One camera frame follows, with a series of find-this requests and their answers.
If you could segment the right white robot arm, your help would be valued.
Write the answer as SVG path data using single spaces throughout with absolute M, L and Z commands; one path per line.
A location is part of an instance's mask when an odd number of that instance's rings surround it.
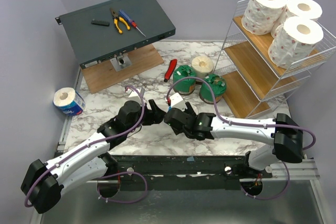
M 267 166 L 278 161 L 301 163 L 303 159 L 303 130 L 288 115 L 278 113 L 274 119 L 237 119 L 214 113 L 196 114 L 191 106 L 182 111 L 171 108 L 164 117 L 176 135 L 183 133 L 199 141 L 215 138 L 237 138 L 263 144 L 245 155 L 242 173 L 255 177 Z

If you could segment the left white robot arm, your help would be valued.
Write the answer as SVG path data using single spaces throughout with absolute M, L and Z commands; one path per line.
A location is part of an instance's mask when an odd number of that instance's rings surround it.
M 139 126 L 160 124 L 165 116 L 154 100 L 127 101 L 118 114 L 72 150 L 42 162 L 33 161 L 20 187 L 25 207 L 43 214 L 53 208 L 65 194 L 89 180 L 116 175 L 116 164 L 108 153 L 123 143 Z

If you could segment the floral roll back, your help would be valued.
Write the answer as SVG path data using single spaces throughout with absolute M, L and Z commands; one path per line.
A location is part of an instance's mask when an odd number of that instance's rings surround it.
M 309 56 L 322 39 L 323 30 L 317 22 L 304 17 L 289 17 L 272 41 L 268 56 L 277 67 L 287 69 Z

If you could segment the floral roll front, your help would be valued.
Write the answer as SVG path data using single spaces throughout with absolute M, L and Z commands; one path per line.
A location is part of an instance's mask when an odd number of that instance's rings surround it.
M 313 21 L 317 21 L 322 16 L 321 6 L 314 0 L 287 0 L 287 4 L 280 17 L 275 22 L 271 35 L 273 38 L 277 36 L 284 22 L 293 16 L 304 17 Z

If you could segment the floral roll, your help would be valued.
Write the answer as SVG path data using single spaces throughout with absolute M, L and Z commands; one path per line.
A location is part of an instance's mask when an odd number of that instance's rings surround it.
M 304 17 L 289 17 L 272 41 L 268 56 L 277 67 L 287 69 L 309 56 L 322 39 L 323 30 L 317 22 Z
M 287 0 L 249 0 L 241 24 L 252 34 L 269 33 L 286 7 Z
M 321 6 L 314 0 L 287 0 L 287 4 L 280 17 L 275 22 L 271 35 L 273 38 L 277 36 L 284 22 L 293 16 L 304 17 L 313 21 L 317 21 L 322 16 Z

